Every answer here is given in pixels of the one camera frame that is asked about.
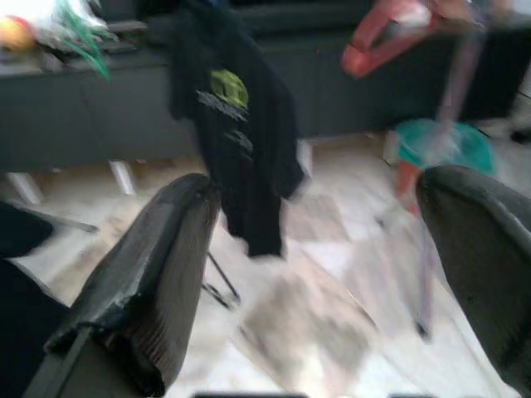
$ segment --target yellow graphic print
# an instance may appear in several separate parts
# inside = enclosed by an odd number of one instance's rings
[[[247,109],[249,93],[241,79],[227,69],[212,71],[212,91],[232,106]]]

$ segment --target shirt hanging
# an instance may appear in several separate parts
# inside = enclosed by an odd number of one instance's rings
[[[304,178],[290,92],[225,6],[183,2],[170,48],[170,108],[196,124],[229,232],[249,256],[280,255],[281,198]]]

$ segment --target plastic bucket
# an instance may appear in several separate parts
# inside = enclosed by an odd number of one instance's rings
[[[399,197],[407,194],[415,184],[421,170],[430,166],[425,164],[426,152],[432,145],[437,122],[419,119],[401,123],[397,126],[398,134],[398,181]],[[443,153],[438,164],[455,164],[472,168],[478,172],[494,174],[492,150],[485,136],[475,127],[467,124],[454,124],[451,131],[455,150]]]

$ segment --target dark gray sofa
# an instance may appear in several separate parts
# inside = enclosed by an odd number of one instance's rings
[[[103,3],[110,20],[128,15],[120,11],[125,1]],[[370,2],[260,3],[236,11],[291,88],[303,137],[384,130],[435,114],[462,30],[435,35],[355,80],[340,58]],[[493,29],[462,118],[505,116],[530,59],[529,19]],[[109,65],[111,81],[82,62],[54,72],[0,67],[0,171],[195,153],[193,126],[168,112],[163,51],[143,46],[112,55]]]

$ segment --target yellow object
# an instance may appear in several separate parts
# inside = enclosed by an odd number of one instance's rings
[[[29,23],[18,17],[1,19],[0,45],[14,52],[30,50],[35,45],[35,38]]]
[[[247,88],[243,81],[229,70],[212,71],[212,91],[228,104],[247,109],[249,103]]]

